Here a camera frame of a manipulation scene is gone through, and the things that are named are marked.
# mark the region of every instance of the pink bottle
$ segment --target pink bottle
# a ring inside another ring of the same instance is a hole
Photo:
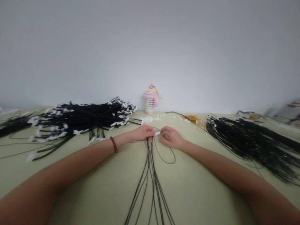
[[[153,88],[155,86],[153,84],[149,85],[149,91],[146,91],[144,93],[144,104],[145,104],[145,113],[147,115],[153,115],[154,114],[154,107],[158,106],[158,93],[153,91]]]

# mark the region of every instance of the person's right hand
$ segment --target person's right hand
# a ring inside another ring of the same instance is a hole
[[[160,133],[162,134],[162,143],[170,148],[177,148],[182,150],[185,140],[177,130],[170,127],[164,127],[162,128]]]

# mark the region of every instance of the hand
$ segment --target hand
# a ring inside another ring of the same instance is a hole
[[[142,125],[139,128],[130,131],[131,142],[145,141],[148,137],[151,139],[155,135],[153,127]]]
[[[170,127],[164,127],[162,128],[160,133],[162,134],[162,143],[170,148],[177,148],[179,150],[182,150],[185,140],[177,130]]]

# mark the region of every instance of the person's left hand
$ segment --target person's left hand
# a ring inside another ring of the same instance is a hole
[[[148,137],[153,137],[155,135],[155,131],[153,127],[142,125],[139,128],[130,131],[131,142],[136,141],[145,141]]]

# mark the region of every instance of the brown bracelet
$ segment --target brown bracelet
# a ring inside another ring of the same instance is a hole
[[[115,148],[115,153],[118,152],[118,149],[117,149],[117,145],[115,143],[115,140],[113,139],[113,137],[110,137],[110,139],[112,140],[112,143],[113,143],[113,147]]]

